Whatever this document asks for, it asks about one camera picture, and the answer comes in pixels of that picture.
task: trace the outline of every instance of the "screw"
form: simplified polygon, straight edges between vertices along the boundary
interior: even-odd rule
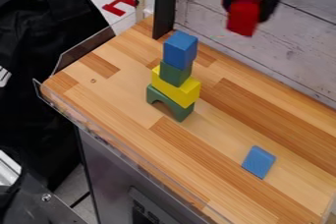
[[[50,194],[44,194],[41,199],[42,199],[43,202],[48,202],[51,199],[51,195]]]

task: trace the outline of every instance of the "red cube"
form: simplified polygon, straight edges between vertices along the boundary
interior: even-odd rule
[[[227,29],[252,37],[259,22],[261,0],[235,0],[228,15]]]

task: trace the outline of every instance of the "wooden table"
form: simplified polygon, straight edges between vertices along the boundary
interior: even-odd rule
[[[151,29],[152,18],[128,29],[42,93],[218,223],[319,223],[336,189],[335,111],[201,44],[201,99],[177,123],[145,101],[169,36]],[[241,167],[253,145],[277,157],[264,180]]]

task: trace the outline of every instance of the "white sticker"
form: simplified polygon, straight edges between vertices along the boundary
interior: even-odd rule
[[[0,87],[4,87],[12,74],[0,66]]]

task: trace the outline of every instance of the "blue cube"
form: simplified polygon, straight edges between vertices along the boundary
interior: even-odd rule
[[[181,71],[186,70],[197,56],[197,37],[176,31],[163,46],[163,61]]]
[[[266,177],[274,161],[274,155],[258,146],[253,146],[242,166],[262,180]]]

